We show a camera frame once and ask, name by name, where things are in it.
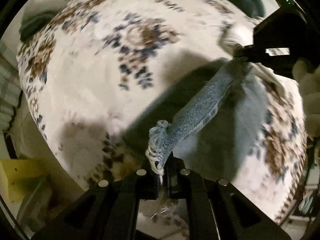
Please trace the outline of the blue denim pants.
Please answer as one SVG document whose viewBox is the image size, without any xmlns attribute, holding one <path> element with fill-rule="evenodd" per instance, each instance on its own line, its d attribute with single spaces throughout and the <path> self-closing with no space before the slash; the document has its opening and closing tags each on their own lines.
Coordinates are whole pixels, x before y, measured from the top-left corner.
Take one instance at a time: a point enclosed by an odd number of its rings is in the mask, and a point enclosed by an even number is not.
<svg viewBox="0 0 320 240">
<path fill-rule="evenodd" d="M 172 122 L 157 121 L 146 150 L 156 174 L 173 153 L 206 179 L 235 179 L 266 113 L 256 69 L 245 59 L 225 62 Z"/>
</svg>

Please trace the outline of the floral bed blanket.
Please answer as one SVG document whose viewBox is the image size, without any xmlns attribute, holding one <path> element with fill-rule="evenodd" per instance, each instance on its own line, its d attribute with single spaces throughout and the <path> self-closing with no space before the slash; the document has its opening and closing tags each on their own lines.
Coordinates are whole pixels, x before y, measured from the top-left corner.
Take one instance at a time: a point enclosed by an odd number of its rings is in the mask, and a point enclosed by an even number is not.
<svg viewBox="0 0 320 240">
<path fill-rule="evenodd" d="M 251 18 L 228 0 L 66 0 L 20 42 L 29 111 L 84 193 L 141 174 L 157 121 L 172 122 L 225 62 L 248 62 L 235 57 L 236 48 L 252 45 L 253 29 L 276 8 L 261 1 L 265 17 Z M 216 180 L 281 228 L 307 159 L 305 115 L 295 80 L 253 64 L 265 117 L 235 179 Z M 185 201 L 169 198 L 164 174 L 157 177 L 158 197 L 140 201 L 136 228 L 152 239 L 189 239 Z"/>
</svg>

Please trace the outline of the striped grey curtain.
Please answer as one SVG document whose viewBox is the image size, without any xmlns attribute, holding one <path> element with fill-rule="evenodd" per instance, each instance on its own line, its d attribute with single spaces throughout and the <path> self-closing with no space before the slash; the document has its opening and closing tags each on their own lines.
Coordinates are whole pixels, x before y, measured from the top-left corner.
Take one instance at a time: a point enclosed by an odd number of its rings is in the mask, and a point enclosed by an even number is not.
<svg viewBox="0 0 320 240">
<path fill-rule="evenodd" d="M 6 131 L 19 106 L 22 91 L 15 55 L 2 41 L 0 50 L 1 131 Z"/>
</svg>

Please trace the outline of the folded grey green clothes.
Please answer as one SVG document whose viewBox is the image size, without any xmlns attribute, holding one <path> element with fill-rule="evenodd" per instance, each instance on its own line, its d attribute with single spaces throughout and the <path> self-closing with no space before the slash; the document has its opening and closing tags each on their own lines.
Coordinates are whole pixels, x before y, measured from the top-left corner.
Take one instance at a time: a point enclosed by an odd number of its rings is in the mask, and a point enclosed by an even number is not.
<svg viewBox="0 0 320 240">
<path fill-rule="evenodd" d="M 41 30 L 60 11 L 65 9 L 65 0 L 46 0 L 42 2 L 31 1 L 25 7 L 25 11 L 19 28 L 20 41 L 25 42 L 36 32 Z"/>
</svg>

